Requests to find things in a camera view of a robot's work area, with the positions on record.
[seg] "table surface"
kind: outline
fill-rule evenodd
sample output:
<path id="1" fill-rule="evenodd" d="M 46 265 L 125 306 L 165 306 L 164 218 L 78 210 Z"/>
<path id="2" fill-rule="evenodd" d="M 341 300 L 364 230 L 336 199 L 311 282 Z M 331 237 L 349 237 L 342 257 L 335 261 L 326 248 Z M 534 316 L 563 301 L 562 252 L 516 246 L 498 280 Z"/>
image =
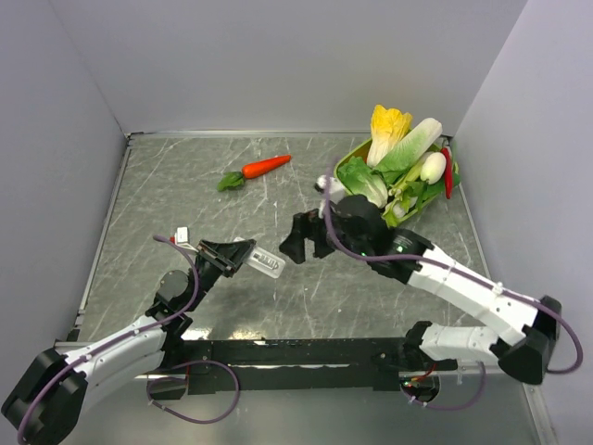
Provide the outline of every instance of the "table surface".
<path id="1" fill-rule="evenodd" d="M 478 376 L 441 376 L 438 404 L 459 405 Z M 229 406 L 231 392 L 184 396 L 173 409 L 197 419 Z M 401 392 L 371 388 L 243 391 L 224 421 L 200 426 L 146 407 L 146 382 L 134 380 L 81 417 L 62 445 L 536 445 L 540 441 L 521 384 L 489 375 L 482 399 L 462 413 L 409 406 Z"/>
<path id="2" fill-rule="evenodd" d="M 184 259 L 152 240 L 188 226 L 192 244 L 204 238 L 255 238 L 278 253 L 292 215 L 319 206 L 315 180 L 364 137 L 135 136 L 85 308 L 79 341 L 105 337 L 140 316 L 162 275 L 187 270 Z M 224 172 L 256 159 L 291 154 L 290 163 L 242 190 L 219 193 Z M 485 273 L 461 193 L 439 197 L 405 227 L 455 260 Z M 198 308 L 185 338 L 399 337 L 417 321 L 476 324 L 469 315 L 424 291 L 403 286 L 339 252 L 296 265 L 279 279 L 244 266 L 221 278 Z"/>

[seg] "white wall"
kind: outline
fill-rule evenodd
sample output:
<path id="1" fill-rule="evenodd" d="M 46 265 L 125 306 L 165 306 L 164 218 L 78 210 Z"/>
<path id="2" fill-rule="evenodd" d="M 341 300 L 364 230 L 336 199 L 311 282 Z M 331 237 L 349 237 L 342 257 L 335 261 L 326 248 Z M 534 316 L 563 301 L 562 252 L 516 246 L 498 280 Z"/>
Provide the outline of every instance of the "white wall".
<path id="1" fill-rule="evenodd" d="M 458 129 L 524 0 L 51 0 L 125 132 Z"/>
<path id="2" fill-rule="evenodd" d="M 457 133 L 493 274 L 560 299 L 585 343 L 578 374 L 544 383 L 553 424 L 569 445 L 593 442 L 591 17 L 588 0 L 529 1 Z M 573 359 L 564 334 L 553 366 Z"/>
<path id="3" fill-rule="evenodd" d="M 45 0 L 0 2 L 0 42 L 4 401 L 73 322 L 125 141 Z"/>

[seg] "cable clip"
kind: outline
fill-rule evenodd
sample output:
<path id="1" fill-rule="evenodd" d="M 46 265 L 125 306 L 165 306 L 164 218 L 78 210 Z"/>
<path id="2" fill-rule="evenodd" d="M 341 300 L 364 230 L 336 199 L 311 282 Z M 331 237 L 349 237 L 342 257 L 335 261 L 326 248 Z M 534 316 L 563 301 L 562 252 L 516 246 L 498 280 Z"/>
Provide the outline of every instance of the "cable clip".
<path id="1" fill-rule="evenodd" d="M 443 277 L 443 280 L 438 284 L 438 286 L 436 287 L 436 289 L 433 291 L 434 294 L 438 295 L 438 291 L 441 290 L 441 287 L 443 287 L 445 285 L 445 283 L 447 282 L 448 278 L 451 276 L 451 271 L 453 271 L 453 269 L 455 269 L 455 266 L 457 266 L 457 262 L 453 261 L 447 269 L 447 274 Z"/>
<path id="2" fill-rule="evenodd" d="M 500 297 L 502 295 L 503 291 L 504 291 L 504 286 L 502 285 L 501 282 L 498 282 L 492 286 L 492 293 L 494 294 L 495 297 Z"/>

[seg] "white radish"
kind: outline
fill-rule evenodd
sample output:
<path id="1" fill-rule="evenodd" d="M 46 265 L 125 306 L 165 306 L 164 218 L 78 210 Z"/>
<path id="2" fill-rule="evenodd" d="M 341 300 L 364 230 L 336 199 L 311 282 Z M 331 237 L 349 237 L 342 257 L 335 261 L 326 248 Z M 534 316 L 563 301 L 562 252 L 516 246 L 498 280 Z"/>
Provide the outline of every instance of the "white radish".
<path id="1" fill-rule="evenodd" d="M 423 169 L 420 171 L 420 179 L 427 182 L 429 185 L 436 183 L 447 167 L 447 159 L 442 153 L 432 153 L 423 164 Z"/>

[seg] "black mount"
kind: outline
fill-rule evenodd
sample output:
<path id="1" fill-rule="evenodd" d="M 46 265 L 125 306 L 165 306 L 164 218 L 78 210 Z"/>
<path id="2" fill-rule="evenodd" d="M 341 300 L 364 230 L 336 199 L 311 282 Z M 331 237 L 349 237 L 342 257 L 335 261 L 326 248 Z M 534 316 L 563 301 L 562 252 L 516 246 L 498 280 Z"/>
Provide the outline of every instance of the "black mount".
<path id="1" fill-rule="evenodd" d="M 435 362 L 407 338 L 312 338 L 185 341 L 177 363 L 209 360 L 227 363 L 241 390 L 310 388 L 372 388 L 399 391 L 399 374 L 425 372 Z M 436 363 L 438 371 L 457 369 L 457 362 Z M 233 380 L 218 366 L 193 365 L 188 394 L 234 390 Z M 163 388 L 160 399 L 179 399 L 182 393 Z"/>
<path id="2" fill-rule="evenodd" d="M 335 233 L 350 250 L 365 255 L 380 255 L 391 245 L 394 234 L 381 218 L 381 211 L 363 195 L 345 197 L 338 204 L 331 203 L 331 218 Z M 327 235 L 325 222 L 314 209 L 293 216 L 293 227 L 280 245 L 280 251 L 301 264 L 305 261 L 305 240 L 313 241 L 315 258 L 334 252 L 335 247 Z"/>
<path id="3" fill-rule="evenodd" d="M 562 305 L 544 296 L 540 301 L 548 309 L 561 314 Z M 498 357 L 498 366 L 506 374 L 529 385 L 541 385 L 548 370 L 549 360 L 560 337 L 560 325 L 542 311 L 538 311 L 531 327 L 524 326 L 525 338 L 513 346 L 498 339 L 490 350 Z"/>
<path id="4" fill-rule="evenodd" d="M 54 349 L 39 354 L 2 405 L 2 415 L 19 429 L 33 399 L 54 376 L 66 367 L 66 360 Z M 54 385 L 33 412 L 24 437 L 31 445 L 57 445 L 78 422 L 87 382 L 84 373 L 69 371 Z"/>
<path id="5" fill-rule="evenodd" d="M 221 275 L 231 277 L 237 273 L 255 245 L 256 242 L 253 239 L 234 243 L 213 243 L 201 240 L 196 248 L 199 288 L 196 300 L 188 311 L 193 311 L 197 307 Z M 145 315 L 162 320 L 180 310 L 191 299 L 194 284 L 194 274 L 191 270 L 189 273 L 182 271 L 166 273 L 160 280 L 160 288 L 155 295 L 153 305 L 145 312 Z"/>

